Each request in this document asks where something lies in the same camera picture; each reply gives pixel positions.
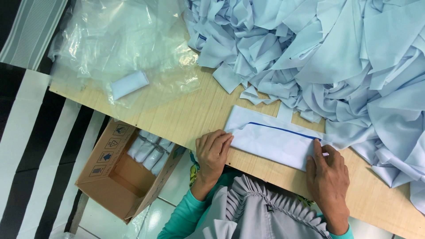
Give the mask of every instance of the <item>person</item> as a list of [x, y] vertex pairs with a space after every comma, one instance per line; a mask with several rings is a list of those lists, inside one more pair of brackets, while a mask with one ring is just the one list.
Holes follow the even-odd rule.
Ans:
[[235, 171], [222, 174], [232, 140], [223, 130], [196, 140], [200, 170], [158, 239], [353, 238], [345, 202], [349, 172], [337, 150], [315, 139], [314, 156], [307, 157], [307, 188], [320, 214], [295, 194], [260, 179]]

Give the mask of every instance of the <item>teal sleeve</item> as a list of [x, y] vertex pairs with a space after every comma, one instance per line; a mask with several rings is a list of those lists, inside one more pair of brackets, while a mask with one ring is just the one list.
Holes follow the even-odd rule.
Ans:
[[204, 211], [206, 202], [198, 201], [189, 191], [174, 209], [170, 220], [158, 235], [158, 239], [185, 238], [192, 234]]
[[345, 234], [341, 235], [341, 236], [337, 236], [337, 235], [334, 235], [332, 233], [329, 233], [329, 234], [331, 235], [332, 239], [354, 239], [353, 232], [351, 231], [350, 224], [348, 225], [347, 232]]

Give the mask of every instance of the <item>cardboard box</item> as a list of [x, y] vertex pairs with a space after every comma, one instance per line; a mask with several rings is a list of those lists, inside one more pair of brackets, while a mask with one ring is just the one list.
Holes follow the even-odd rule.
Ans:
[[175, 145], [155, 177], [127, 154], [138, 131], [124, 122], [110, 121], [75, 182], [81, 191], [125, 223], [156, 199], [186, 150]]

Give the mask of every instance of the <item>white tile floor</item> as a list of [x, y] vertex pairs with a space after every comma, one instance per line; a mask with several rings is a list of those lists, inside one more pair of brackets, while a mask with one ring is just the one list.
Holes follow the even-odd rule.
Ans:
[[[189, 189], [189, 169], [192, 166], [189, 150], [176, 166], [167, 183], [152, 205], [126, 225], [92, 199], [89, 199], [76, 233], [76, 239], [154, 239], [170, 219]], [[349, 219], [356, 239], [391, 239], [393, 234], [357, 220]]]

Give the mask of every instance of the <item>hand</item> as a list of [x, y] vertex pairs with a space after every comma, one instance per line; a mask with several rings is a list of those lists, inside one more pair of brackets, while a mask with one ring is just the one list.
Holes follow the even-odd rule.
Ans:
[[191, 192], [197, 200], [204, 201], [217, 183], [226, 164], [232, 140], [232, 134], [223, 130], [216, 130], [196, 139], [196, 157], [200, 169]]
[[350, 178], [344, 157], [330, 145], [314, 142], [314, 158], [307, 157], [307, 188], [326, 219], [328, 231], [343, 235], [348, 230], [350, 210], [345, 202]]

